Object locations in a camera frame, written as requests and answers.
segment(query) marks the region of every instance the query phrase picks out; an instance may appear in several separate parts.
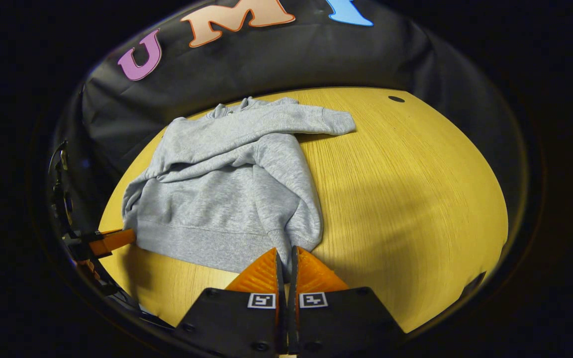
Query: blue letter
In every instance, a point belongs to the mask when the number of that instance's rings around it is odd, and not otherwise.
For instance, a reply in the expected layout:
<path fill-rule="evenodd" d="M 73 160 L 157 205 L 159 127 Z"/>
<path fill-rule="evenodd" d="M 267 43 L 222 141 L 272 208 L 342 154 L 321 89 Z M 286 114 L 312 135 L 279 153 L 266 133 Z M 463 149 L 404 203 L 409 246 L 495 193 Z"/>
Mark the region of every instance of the blue letter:
<path fill-rule="evenodd" d="M 353 0 L 327 0 L 333 13 L 328 17 L 337 22 L 352 23 L 353 25 L 373 26 L 373 23 L 366 20 L 355 8 Z"/>

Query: letter m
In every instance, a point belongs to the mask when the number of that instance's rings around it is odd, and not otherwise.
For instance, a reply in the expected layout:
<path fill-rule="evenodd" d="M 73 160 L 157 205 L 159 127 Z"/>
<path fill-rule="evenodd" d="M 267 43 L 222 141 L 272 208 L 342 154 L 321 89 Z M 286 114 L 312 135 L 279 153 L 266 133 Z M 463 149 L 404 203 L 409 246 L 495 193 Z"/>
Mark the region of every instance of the letter m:
<path fill-rule="evenodd" d="M 189 21 L 191 25 L 193 41 L 189 43 L 189 47 L 202 46 L 222 36 L 222 31 L 211 28 L 212 22 L 230 31 L 240 30 L 249 11 L 253 16 L 249 22 L 252 27 L 278 25 L 295 20 L 295 16 L 287 13 L 279 0 L 240 0 L 234 7 L 210 5 L 180 19 Z"/>

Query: wooden table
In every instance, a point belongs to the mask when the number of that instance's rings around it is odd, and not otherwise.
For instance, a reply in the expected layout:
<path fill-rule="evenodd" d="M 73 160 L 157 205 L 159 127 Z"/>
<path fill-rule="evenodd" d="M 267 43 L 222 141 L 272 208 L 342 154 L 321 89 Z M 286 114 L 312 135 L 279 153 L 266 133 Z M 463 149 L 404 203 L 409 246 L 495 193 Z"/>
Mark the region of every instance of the wooden table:
<path fill-rule="evenodd" d="M 483 156 L 449 120 L 409 93 L 389 89 L 306 89 L 259 98 L 285 96 L 355 119 L 357 131 L 344 136 L 298 135 L 324 219 L 312 253 L 350 287 L 372 287 L 409 332 L 455 302 L 478 274 L 489 276 L 507 239 L 505 201 Z M 148 166 L 163 132 L 116 186 L 101 231 L 122 227 L 125 187 Z M 173 326 L 204 288 L 224 288 L 236 277 L 136 245 L 100 261 Z"/>

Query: screw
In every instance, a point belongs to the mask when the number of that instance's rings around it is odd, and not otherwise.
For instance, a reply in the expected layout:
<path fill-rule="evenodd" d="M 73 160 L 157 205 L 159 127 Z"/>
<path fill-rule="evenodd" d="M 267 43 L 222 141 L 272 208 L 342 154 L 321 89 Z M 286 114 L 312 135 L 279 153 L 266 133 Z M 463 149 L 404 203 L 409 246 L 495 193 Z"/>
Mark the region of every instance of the screw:
<path fill-rule="evenodd" d="M 259 352 L 264 352 L 269 349 L 269 345 L 266 342 L 253 342 L 251 347 Z"/>
<path fill-rule="evenodd" d="M 193 324 L 183 323 L 183 324 L 181 324 L 181 327 L 187 333 L 193 333 L 194 331 L 196 331 L 196 327 L 194 327 Z"/>

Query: sweatshirt sleeve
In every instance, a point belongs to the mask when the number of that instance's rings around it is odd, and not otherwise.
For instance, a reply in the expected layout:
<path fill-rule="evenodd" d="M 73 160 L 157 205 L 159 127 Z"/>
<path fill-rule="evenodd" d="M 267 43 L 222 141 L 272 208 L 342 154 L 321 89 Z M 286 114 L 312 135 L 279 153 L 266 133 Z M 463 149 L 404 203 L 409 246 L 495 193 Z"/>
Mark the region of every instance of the sweatshirt sleeve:
<path fill-rule="evenodd" d="M 199 163 L 270 133 L 337 136 L 354 129 L 355 122 L 348 112 L 291 102 L 254 106 L 208 121 L 177 118 L 156 150 L 149 174 L 155 177 L 175 163 Z"/>
<path fill-rule="evenodd" d="M 284 227 L 290 244 L 312 250 L 320 243 L 323 222 L 320 202 L 300 144 L 290 135 L 268 134 L 259 140 L 255 156 L 258 165 L 298 199 L 296 202 L 280 199 L 282 204 L 272 210 L 281 212 L 288 209 L 289 215 L 281 218 L 280 227 Z M 261 219 L 270 217 L 268 211 L 259 214 Z"/>

